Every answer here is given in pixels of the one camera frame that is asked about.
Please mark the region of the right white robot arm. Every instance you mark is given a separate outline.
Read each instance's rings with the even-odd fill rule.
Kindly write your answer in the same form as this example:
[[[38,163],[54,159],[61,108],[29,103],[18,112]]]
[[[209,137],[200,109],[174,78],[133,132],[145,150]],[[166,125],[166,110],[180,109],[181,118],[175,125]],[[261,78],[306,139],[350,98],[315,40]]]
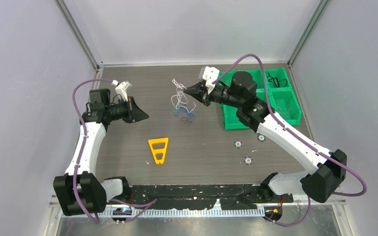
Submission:
[[[346,171],[337,163],[346,165],[346,154],[339,149],[332,152],[312,142],[260,99],[256,90],[257,83],[252,75],[237,71],[229,86],[212,85],[209,80],[201,79],[184,89],[184,93],[205,106],[216,102],[235,107],[243,125],[274,141],[303,166],[303,172],[270,174],[261,183],[263,199],[273,202],[284,194],[306,194],[314,201],[326,202],[345,179]]]

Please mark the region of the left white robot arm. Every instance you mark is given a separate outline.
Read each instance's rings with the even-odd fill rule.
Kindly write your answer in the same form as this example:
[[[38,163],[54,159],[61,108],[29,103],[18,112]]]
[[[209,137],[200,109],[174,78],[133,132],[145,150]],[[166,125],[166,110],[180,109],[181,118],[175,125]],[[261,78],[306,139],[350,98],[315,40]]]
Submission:
[[[99,149],[111,122],[136,123],[149,118],[125,88],[117,88],[115,92],[112,101],[109,89],[90,91],[72,161],[62,176],[54,178],[53,188],[66,216],[102,213],[111,199],[124,204],[131,198],[125,177],[109,177],[103,182],[95,177]]]

